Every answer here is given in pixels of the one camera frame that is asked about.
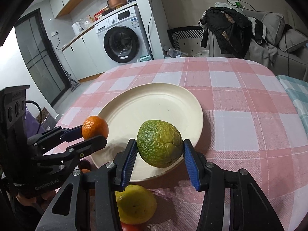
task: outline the clothing pile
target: clothing pile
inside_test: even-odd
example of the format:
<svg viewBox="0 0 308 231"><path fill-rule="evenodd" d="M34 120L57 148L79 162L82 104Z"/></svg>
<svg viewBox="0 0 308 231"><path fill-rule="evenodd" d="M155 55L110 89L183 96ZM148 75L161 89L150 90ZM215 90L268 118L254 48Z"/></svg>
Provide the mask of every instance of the clothing pile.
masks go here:
<svg viewBox="0 0 308 231"><path fill-rule="evenodd" d="M204 12L199 26L204 30L201 42L204 48L207 46L210 30L216 36L222 54L244 58L249 50L250 60L266 67L275 63L277 44L275 39L267 40L266 26L255 17L246 17L243 11L235 6L215 3L215 7Z"/></svg>

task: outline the white plate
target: white plate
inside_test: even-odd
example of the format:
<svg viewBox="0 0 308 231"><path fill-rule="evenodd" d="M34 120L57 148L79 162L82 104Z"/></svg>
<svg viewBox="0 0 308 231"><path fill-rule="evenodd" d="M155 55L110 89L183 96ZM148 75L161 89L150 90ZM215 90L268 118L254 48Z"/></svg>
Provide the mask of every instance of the white plate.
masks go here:
<svg viewBox="0 0 308 231"><path fill-rule="evenodd" d="M174 125L184 139L195 146L203 127L203 113L197 98L187 89L169 83L144 84L120 94L98 114L109 126L107 146L91 155L97 167L112 161L123 151L129 139L136 139L140 126L157 119ZM148 180L165 174L183 160L183 156L166 168L150 166L137 155L131 182Z"/></svg>

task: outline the mandarin orange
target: mandarin orange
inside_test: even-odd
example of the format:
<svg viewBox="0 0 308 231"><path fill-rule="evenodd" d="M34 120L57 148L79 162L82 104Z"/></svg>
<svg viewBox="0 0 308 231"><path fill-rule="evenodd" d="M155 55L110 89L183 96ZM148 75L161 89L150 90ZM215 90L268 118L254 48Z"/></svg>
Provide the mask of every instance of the mandarin orange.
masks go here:
<svg viewBox="0 0 308 231"><path fill-rule="evenodd" d="M81 133L85 140L98 135L107 138L109 133L108 124L97 115L90 116L84 121Z"/></svg>

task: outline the purple bag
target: purple bag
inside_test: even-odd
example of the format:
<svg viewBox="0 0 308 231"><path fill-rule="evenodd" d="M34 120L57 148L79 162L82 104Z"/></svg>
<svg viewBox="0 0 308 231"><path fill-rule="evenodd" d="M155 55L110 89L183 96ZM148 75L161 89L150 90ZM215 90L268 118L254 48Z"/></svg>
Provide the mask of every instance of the purple bag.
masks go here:
<svg viewBox="0 0 308 231"><path fill-rule="evenodd" d="M39 123L38 121L33 117L33 115L29 112L29 110L26 107L26 116L25 116L25 128L26 128L26 134L27 138L36 135L36 132L38 131ZM45 132L45 129L41 126L39 128L39 134Z"/></svg>

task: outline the table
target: table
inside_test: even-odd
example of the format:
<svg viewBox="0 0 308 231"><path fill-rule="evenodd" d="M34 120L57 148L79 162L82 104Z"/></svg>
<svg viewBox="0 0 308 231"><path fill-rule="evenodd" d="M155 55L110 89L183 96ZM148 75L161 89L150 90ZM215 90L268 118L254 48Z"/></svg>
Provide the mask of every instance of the table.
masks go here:
<svg viewBox="0 0 308 231"><path fill-rule="evenodd" d="M204 114L196 150L223 169L246 168L284 229L294 230L308 212L308 140L284 88L269 69L256 62L207 57L119 66L98 77L58 125L81 125L117 95L151 82L177 84L196 96ZM63 152L67 146L62 143L53 152ZM140 185L157 196L151 230L196 230L204 193L190 185L184 163ZM226 220L229 203L226 190ZM228 230L228 221L223 230Z"/></svg>

